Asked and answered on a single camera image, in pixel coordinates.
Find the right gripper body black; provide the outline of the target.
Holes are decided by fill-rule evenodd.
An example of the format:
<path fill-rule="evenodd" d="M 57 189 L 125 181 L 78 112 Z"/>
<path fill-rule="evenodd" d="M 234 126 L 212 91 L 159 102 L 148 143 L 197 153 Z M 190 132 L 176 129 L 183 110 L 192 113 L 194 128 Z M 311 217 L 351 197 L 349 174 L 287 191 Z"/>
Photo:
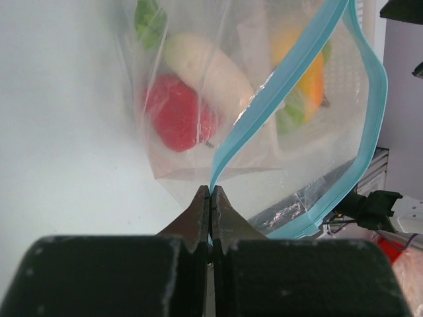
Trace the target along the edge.
<path fill-rule="evenodd" d="M 387 21 L 384 63 L 422 78 L 422 2 L 388 1 L 379 12 Z"/>

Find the clear zip top bag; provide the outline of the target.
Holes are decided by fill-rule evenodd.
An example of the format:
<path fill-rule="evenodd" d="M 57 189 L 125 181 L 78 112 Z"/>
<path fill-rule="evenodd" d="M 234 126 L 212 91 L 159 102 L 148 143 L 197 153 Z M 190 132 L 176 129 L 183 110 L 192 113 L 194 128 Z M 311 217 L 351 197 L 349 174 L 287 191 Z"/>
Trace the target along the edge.
<path fill-rule="evenodd" d="M 376 149 L 387 75 L 356 1 L 120 1 L 132 121 L 181 204 L 221 186 L 272 238 L 318 231 Z"/>

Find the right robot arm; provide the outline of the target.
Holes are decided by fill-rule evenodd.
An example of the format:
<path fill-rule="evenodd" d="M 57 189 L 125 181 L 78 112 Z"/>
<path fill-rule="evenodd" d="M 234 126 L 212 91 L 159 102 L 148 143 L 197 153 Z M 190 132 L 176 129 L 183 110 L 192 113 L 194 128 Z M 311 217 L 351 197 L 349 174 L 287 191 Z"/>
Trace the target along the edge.
<path fill-rule="evenodd" d="M 352 191 L 376 150 L 388 82 L 383 64 L 362 31 L 355 1 L 348 2 L 342 23 L 348 39 L 343 41 L 347 47 L 339 56 L 352 68 L 352 88 L 336 97 L 332 118 L 339 134 L 337 143 L 347 152 L 348 169 L 330 189 L 334 195 L 331 206 L 368 230 L 420 234 L 422 206 L 415 199 L 397 192 L 379 190 L 362 196 Z"/>

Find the white radish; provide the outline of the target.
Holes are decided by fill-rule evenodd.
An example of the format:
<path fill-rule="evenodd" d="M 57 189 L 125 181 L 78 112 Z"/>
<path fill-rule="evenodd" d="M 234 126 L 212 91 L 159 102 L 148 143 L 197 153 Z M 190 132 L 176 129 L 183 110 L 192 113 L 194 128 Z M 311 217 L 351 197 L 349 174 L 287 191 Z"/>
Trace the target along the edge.
<path fill-rule="evenodd" d="M 223 120 L 236 122 L 254 97 L 246 75 L 209 38 L 195 32 L 168 35 L 168 21 L 157 2 L 137 2 L 134 24 L 143 46 L 158 48 L 167 67 L 184 84 L 198 92 Z"/>

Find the red bell pepper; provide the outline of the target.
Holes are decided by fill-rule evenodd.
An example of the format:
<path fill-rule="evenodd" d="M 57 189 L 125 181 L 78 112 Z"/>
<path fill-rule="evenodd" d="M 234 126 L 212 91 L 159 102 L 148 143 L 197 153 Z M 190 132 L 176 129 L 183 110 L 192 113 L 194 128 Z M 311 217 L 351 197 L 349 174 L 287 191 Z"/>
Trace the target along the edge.
<path fill-rule="evenodd" d="M 170 150 L 182 153 L 206 143 L 221 125 L 220 113 L 176 75 L 159 75 L 143 92 L 145 112 Z"/>

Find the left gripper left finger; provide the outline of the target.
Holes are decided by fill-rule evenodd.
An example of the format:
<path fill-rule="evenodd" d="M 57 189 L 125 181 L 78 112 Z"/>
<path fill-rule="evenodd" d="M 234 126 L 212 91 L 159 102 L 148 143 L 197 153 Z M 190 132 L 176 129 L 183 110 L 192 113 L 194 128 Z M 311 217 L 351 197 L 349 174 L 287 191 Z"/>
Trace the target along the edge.
<path fill-rule="evenodd" d="M 2 316 L 203 316 L 210 194 L 159 234 L 37 240 L 1 303 Z"/>

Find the green lime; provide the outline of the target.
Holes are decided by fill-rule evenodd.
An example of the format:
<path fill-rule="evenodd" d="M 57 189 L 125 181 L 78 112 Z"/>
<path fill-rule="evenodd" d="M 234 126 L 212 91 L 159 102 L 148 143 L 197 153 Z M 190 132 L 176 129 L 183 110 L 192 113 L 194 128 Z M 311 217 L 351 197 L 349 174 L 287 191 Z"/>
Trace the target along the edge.
<path fill-rule="evenodd" d="M 286 96 L 284 102 L 285 106 L 275 113 L 279 135 L 290 133 L 305 122 L 303 95 L 298 88 L 294 88 Z"/>

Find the orange papaya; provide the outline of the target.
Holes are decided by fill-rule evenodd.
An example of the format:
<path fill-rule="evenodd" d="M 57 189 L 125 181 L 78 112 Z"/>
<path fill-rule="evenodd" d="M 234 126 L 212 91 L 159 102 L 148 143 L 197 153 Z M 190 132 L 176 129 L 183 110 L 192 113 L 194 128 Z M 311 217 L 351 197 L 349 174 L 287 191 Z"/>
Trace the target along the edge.
<path fill-rule="evenodd" d="M 273 67 L 277 67 L 285 58 L 302 32 L 302 28 L 283 28 L 270 36 Z M 303 99 L 303 109 L 305 111 L 303 122 L 308 122 L 323 102 L 324 67 L 324 54 L 320 52 L 295 86 Z"/>

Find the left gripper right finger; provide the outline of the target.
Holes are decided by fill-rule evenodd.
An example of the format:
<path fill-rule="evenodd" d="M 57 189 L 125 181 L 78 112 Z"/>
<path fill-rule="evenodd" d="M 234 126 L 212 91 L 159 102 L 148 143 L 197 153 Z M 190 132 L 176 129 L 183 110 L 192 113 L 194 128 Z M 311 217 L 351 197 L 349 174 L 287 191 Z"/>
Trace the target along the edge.
<path fill-rule="evenodd" d="M 216 186 L 211 238 L 217 316 L 410 316 L 391 268 L 364 239 L 274 240 Z"/>

